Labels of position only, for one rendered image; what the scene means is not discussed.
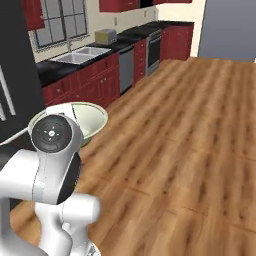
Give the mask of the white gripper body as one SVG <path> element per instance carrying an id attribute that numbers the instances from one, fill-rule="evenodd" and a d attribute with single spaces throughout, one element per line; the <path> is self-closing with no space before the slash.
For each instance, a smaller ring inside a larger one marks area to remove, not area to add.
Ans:
<path id="1" fill-rule="evenodd" d="M 47 114 L 64 114 L 67 117 L 74 117 L 74 109 L 71 103 L 61 103 L 46 108 Z"/>

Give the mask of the pale green bowl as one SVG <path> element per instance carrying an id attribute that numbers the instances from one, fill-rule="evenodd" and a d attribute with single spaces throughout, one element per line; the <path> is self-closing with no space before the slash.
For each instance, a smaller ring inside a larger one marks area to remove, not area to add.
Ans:
<path id="1" fill-rule="evenodd" d="M 74 109 L 75 116 L 69 117 L 75 121 L 80 127 L 83 133 L 82 147 L 86 146 L 92 139 L 93 136 L 98 134 L 108 122 L 107 111 L 94 103 L 90 102 L 67 102 L 71 103 Z M 34 125 L 46 117 L 46 109 L 36 114 L 28 124 L 28 133 L 32 134 L 32 128 Z"/>

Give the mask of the red lower cupboard run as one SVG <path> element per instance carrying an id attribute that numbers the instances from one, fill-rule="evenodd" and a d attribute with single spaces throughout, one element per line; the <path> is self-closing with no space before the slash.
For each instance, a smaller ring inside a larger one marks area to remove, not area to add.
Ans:
<path id="1" fill-rule="evenodd" d="M 86 101 L 107 107 L 120 96 L 119 56 L 108 54 L 42 89 L 46 106 Z"/>

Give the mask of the white double sink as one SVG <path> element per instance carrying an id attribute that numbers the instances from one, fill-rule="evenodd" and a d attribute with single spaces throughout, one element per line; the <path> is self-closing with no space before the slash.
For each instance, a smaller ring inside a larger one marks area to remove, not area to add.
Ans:
<path id="1" fill-rule="evenodd" d="M 111 49 L 109 48 L 82 47 L 81 49 L 54 57 L 52 61 L 79 65 L 94 60 L 97 57 L 103 57 L 110 52 Z"/>

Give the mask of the black fridge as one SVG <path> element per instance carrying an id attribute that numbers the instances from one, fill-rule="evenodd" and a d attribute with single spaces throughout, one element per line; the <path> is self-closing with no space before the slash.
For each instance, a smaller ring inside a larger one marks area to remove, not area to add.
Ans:
<path id="1" fill-rule="evenodd" d="M 21 0 L 0 0 L 0 143 L 45 108 Z"/>

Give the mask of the grey dishwasher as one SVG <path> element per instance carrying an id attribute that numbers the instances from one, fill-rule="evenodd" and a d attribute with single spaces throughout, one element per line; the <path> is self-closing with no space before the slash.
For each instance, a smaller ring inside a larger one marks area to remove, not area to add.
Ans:
<path id="1" fill-rule="evenodd" d="M 120 94 L 125 93 L 133 84 L 134 47 L 129 46 L 119 51 Z"/>

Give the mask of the red drawer stack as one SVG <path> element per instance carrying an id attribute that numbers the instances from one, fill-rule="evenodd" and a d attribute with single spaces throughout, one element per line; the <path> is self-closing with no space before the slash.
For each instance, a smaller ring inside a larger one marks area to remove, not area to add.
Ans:
<path id="1" fill-rule="evenodd" d="M 134 44 L 134 83 L 145 76 L 146 64 L 146 40 L 140 40 Z"/>

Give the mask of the steel oven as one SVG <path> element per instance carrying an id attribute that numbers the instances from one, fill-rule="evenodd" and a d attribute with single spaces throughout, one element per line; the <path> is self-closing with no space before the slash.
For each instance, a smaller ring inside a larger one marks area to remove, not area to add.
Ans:
<path id="1" fill-rule="evenodd" d="M 147 75 L 158 69 L 160 63 L 161 30 L 155 30 L 148 37 Z"/>

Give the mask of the red corner cupboards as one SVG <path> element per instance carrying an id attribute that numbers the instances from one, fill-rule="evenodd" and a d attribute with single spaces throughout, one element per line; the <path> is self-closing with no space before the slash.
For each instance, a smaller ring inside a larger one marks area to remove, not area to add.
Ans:
<path id="1" fill-rule="evenodd" d="M 172 24 L 162 30 L 160 60 L 185 61 L 190 57 L 194 24 Z"/>

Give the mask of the window with grey frame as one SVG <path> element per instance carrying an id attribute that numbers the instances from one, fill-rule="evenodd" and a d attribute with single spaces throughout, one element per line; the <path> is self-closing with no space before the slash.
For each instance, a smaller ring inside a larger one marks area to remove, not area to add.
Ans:
<path id="1" fill-rule="evenodd" d="M 88 35 L 85 0 L 40 0 L 44 27 L 33 32 L 37 49 Z"/>

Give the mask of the red wall cupboard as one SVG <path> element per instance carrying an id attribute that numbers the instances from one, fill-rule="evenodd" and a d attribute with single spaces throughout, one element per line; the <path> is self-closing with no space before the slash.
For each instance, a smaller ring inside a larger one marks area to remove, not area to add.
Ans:
<path id="1" fill-rule="evenodd" d="M 153 0 L 153 5 L 159 5 L 164 3 L 184 3 L 190 4 L 193 0 Z"/>
<path id="2" fill-rule="evenodd" d="M 22 8 L 29 31 L 45 27 L 40 0 L 22 0 Z"/>
<path id="3" fill-rule="evenodd" d="M 139 0 L 99 0 L 101 12 L 125 12 L 139 8 Z"/>

